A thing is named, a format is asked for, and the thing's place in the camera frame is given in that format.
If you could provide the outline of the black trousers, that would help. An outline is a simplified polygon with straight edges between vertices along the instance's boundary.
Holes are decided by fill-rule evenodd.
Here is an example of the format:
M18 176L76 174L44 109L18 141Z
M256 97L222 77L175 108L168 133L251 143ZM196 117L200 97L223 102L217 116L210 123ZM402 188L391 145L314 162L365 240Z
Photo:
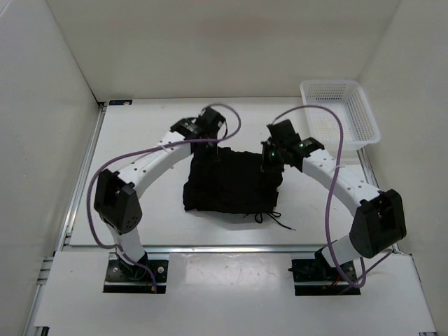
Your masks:
M206 162L192 157L190 173L183 186L185 211L212 211L223 214L253 215L257 223L267 215L287 230L275 211L283 173L261 172L262 153L234 151L218 147L219 161Z

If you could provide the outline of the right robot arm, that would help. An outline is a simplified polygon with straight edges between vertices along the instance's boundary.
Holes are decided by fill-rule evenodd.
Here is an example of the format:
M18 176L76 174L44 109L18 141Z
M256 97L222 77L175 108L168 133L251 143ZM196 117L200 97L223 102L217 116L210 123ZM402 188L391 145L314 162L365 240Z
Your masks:
M301 139L289 120L267 126L270 136L263 142L263 166L288 165L319 182L353 216L349 233L329 240L315 253L314 271L321 279L333 278L344 263L371 259L405 238L407 228L403 200L394 189L382 191L362 181L337 164L322 143Z

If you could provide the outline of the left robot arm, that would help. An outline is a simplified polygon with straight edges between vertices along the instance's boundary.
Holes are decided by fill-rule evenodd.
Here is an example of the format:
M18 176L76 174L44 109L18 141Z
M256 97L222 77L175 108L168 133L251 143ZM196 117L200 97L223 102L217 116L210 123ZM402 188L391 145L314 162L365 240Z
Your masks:
M191 139L215 140L226 125L225 117L208 106L197 117L174 123L156 150L116 171L104 169L99 173L94 210L111 232L119 268L129 279L137 281L148 274L148 256L137 230L143 218L139 199L153 182L196 149L216 147L215 141L191 143Z

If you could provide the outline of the blue label sticker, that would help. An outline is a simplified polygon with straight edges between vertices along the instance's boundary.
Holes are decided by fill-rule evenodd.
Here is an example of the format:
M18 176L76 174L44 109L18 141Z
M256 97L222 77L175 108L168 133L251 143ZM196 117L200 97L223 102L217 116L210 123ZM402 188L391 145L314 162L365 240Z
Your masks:
M132 99L113 99L108 102L109 106L129 106L132 105Z

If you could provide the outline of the white plastic mesh basket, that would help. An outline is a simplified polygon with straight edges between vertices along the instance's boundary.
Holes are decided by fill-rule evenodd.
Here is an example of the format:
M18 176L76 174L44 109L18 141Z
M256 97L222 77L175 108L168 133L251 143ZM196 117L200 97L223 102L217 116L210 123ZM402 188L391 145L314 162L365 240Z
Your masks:
M381 139L374 114L361 84L354 80L304 80L300 84L302 102L314 105L305 115L311 137L325 148L336 153L340 141L337 121L326 111L333 111L339 118L343 132L343 151L352 152Z

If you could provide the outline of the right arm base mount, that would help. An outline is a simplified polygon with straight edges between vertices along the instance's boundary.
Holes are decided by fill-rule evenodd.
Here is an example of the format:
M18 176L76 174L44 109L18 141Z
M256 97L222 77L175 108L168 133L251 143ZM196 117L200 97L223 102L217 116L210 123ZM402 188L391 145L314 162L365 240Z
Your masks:
M295 296L360 295L350 287L336 268L324 270L315 259L292 259L288 271L293 275Z

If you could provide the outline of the left aluminium rail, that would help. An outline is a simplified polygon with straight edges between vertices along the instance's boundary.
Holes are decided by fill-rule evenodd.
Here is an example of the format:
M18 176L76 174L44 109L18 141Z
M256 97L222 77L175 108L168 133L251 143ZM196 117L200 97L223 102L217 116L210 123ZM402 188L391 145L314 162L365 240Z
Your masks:
M55 243L55 247L50 256L46 256L41 263L41 268L38 273L38 279L36 281L36 289L34 291L34 296L31 301L31 307L29 309L29 314L25 321L24 329L22 331L22 335L47 335L49 331L49 327L36 327L34 326L34 322L36 319L37 310L40 305L41 297L44 292L44 286L46 285L46 281L50 275L50 270L52 267L53 259L55 257L56 252L62 251L64 249L65 241L68 237L71 236L71 232L73 230L74 221L76 219L77 210L79 208L79 204L81 203L81 198L83 194L83 190L85 187L85 183L87 180L89 168L91 165L92 157L95 151L95 146L99 137L99 133L102 127L102 123L104 120L104 115L107 109L107 102L99 102L98 103L98 112L95 118L95 122L90 133L90 138L87 143L87 148L85 150L85 154L83 156L82 162L80 164L80 169L78 172L78 176L76 179L76 184L73 187L73 191L71 194L71 198L69 200L69 205L66 208L64 213L64 217L59 226L59 235L57 236L57 240Z

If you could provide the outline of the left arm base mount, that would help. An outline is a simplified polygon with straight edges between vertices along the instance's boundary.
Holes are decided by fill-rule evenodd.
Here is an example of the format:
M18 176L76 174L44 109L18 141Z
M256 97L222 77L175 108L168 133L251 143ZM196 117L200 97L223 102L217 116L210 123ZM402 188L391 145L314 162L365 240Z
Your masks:
M138 267L132 275L126 266L115 256L110 256L104 277L103 292L119 294L165 294L169 260L156 258L147 261L147 267L152 271L156 286L150 274Z

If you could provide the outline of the front aluminium rail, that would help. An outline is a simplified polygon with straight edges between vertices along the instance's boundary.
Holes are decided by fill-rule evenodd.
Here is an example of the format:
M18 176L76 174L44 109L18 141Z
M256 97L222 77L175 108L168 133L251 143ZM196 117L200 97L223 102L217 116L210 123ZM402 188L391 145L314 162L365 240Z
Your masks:
M235 245L235 246L144 246L149 254L168 253L310 253L314 254L322 245Z

